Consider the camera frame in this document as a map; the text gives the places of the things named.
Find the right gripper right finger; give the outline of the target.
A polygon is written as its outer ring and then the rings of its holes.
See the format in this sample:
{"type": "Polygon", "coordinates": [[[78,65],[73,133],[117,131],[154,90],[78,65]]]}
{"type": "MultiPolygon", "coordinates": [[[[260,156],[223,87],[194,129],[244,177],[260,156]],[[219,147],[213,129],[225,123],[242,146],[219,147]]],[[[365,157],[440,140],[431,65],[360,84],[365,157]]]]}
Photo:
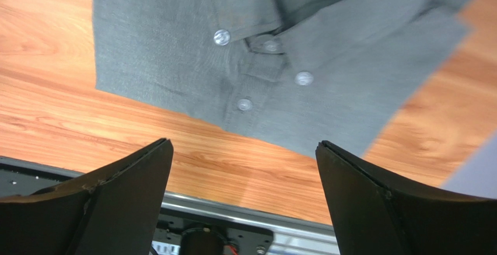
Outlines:
{"type": "Polygon", "coordinates": [[[316,160],[341,254],[496,253],[496,200],[408,179],[328,141],[316,160]]]}

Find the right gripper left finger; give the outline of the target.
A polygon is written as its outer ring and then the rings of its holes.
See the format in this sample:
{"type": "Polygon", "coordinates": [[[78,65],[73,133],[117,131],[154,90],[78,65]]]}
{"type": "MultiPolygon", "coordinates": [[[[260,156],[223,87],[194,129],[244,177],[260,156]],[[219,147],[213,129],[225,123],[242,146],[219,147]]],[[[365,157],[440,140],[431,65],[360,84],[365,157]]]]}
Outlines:
{"type": "Polygon", "coordinates": [[[148,254],[172,166],[159,139],[97,170],[1,199],[2,254],[148,254]]]}

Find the grey long sleeve shirt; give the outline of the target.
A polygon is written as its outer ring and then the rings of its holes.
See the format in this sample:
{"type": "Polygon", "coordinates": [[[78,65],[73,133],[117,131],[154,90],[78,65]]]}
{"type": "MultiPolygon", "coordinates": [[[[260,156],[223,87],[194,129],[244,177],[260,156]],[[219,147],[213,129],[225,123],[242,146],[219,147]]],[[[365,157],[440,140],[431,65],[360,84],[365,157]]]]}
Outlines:
{"type": "Polygon", "coordinates": [[[96,87],[313,156],[362,155],[469,0],[93,0],[96,87]]]}

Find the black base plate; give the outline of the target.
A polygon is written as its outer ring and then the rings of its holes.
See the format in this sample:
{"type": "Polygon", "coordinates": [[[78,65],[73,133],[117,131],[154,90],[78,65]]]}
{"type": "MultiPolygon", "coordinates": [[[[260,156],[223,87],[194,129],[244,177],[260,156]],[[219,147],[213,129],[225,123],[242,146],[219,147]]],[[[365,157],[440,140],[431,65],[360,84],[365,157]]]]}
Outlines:
{"type": "MultiPolygon", "coordinates": [[[[79,173],[1,158],[1,196],[31,194],[79,173]]],[[[268,254],[274,232],[161,208],[149,254],[268,254]]]]}

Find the aluminium frame rail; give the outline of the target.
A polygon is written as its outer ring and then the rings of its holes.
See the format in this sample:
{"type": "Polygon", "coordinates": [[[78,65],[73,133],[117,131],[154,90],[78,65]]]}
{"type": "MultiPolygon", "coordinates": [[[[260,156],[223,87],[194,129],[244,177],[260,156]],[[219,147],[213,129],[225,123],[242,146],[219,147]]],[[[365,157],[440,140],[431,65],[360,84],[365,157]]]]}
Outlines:
{"type": "MultiPolygon", "coordinates": [[[[81,176],[80,172],[1,157],[1,196],[29,195],[81,176]]],[[[153,236],[156,254],[178,254],[181,230],[203,222],[226,225],[225,254],[339,254],[330,225],[303,221],[187,195],[165,192],[153,236]]]]}

